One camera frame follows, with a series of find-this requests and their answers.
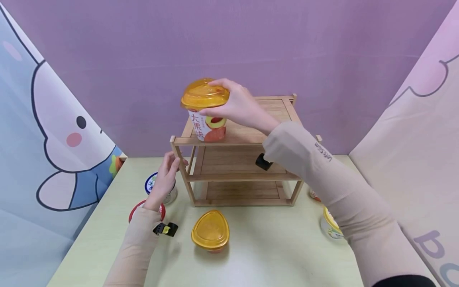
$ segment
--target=yellow lid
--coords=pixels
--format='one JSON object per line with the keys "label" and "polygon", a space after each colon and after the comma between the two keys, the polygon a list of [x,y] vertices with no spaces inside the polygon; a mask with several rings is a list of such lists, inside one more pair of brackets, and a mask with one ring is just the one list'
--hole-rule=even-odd
{"label": "yellow lid", "polygon": [[212,81],[211,78],[203,78],[186,87],[182,97],[182,107],[189,110],[200,110],[226,104],[230,91],[221,86],[207,85]]}
{"label": "yellow lid", "polygon": [[331,216],[330,211],[328,211],[328,208],[326,208],[325,206],[324,206],[324,217],[325,217],[325,220],[327,220],[328,224],[330,224],[331,227],[341,232],[340,228],[338,227],[338,224],[333,219],[333,216]]}
{"label": "yellow lid", "polygon": [[218,210],[206,212],[191,231],[193,242],[207,250],[220,249],[230,238],[226,218]]}

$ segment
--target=cartoon bunny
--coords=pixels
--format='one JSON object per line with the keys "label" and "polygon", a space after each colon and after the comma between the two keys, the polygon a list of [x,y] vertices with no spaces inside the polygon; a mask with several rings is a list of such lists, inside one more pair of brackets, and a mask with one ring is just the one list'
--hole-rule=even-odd
{"label": "cartoon bunny", "polygon": [[46,61],[32,78],[32,108],[46,158],[59,170],[38,188],[38,202],[56,211],[98,202],[120,167],[121,151]]}

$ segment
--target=yogurt cup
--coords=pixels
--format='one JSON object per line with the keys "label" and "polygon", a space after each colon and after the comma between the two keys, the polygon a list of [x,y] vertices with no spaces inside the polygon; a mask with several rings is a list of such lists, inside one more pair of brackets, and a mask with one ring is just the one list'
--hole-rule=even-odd
{"label": "yogurt cup", "polygon": [[[145,181],[145,192],[147,194],[150,194],[151,190],[153,189],[153,186],[155,185],[155,180],[156,176],[158,175],[157,172],[154,174],[150,175],[147,180]],[[163,203],[164,204],[169,204],[172,201],[174,201],[177,198],[177,188],[175,187],[175,181],[174,181],[174,187],[169,191],[167,194],[166,198],[164,199]]]}
{"label": "yogurt cup", "polygon": [[312,199],[317,200],[317,201],[320,202],[320,203],[322,202],[322,201],[320,200],[320,198],[317,197],[317,195],[315,194],[315,192],[314,192],[312,189],[309,190],[309,196],[310,196]]}
{"label": "yogurt cup", "polygon": [[328,208],[326,208],[325,206],[324,214],[320,219],[320,228],[325,234],[327,234],[333,240],[344,239],[344,235],[338,227],[338,224],[336,224],[336,221],[333,219],[333,216],[331,216],[330,212],[328,211]]}
{"label": "yogurt cup", "polygon": [[210,253],[220,253],[228,245],[230,229],[226,218],[218,210],[206,212],[191,231],[192,241]]}
{"label": "yogurt cup", "polygon": [[226,119],[202,116],[199,111],[224,105],[230,92],[224,87],[209,86],[211,78],[199,79],[186,87],[181,106],[188,110],[196,136],[200,141],[220,141],[225,138]]}
{"label": "yogurt cup", "polygon": [[[139,202],[134,208],[132,209],[131,213],[129,214],[129,219],[128,222],[130,223],[132,220],[132,217],[134,216],[135,211],[137,210],[138,207],[142,207],[144,205],[146,200],[142,200]],[[161,203],[161,206],[159,207],[159,213],[161,214],[161,221],[164,220],[164,217],[166,216],[166,208],[164,207],[164,204]]]}

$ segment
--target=wooden rack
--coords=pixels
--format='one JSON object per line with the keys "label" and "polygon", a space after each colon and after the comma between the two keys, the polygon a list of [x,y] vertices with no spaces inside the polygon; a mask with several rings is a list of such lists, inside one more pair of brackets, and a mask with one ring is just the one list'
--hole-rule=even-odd
{"label": "wooden rack", "polygon": [[[258,103],[280,121],[301,124],[293,106],[297,96],[256,97]],[[192,146],[188,168],[180,164],[180,173],[193,206],[286,205],[293,206],[303,181],[283,167],[273,164],[268,171],[255,165],[264,152],[261,132],[226,122],[226,137],[218,142],[200,141],[191,120],[181,137],[172,136],[170,143],[176,157],[182,158],[180,146]],[[297,181],[292,196],[287,198],[283,181]]]}

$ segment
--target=black object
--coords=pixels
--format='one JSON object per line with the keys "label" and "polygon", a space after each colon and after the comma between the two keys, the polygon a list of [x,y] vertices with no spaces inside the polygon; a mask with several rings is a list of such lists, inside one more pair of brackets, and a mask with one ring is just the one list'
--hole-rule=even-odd
{"label": "black object", "polygon": [[264,170],[268,170],[271,165],[273,165],[273,163],[270,163],[270,162],[267,162],[266,160],[264,160],[264,153],[260,153],[260,155],[258,156],[257,160],[255,161],[255,164],[264,169]]}
{"label": "black object", "polygon": [[179,226],[175,223],[169,222],[167,225],[165,225],[161,222],[160,224],[158,224],[158,226],[155,227],[155,229],[153,229],[153,232],[156,235],[165,234],[167,236],[173,237],[177,232],[178,228]]}
{"label": "black object", "polygon": [[435,284],[421,275],[398,275],[383,279],[373,287],[434,287]]}

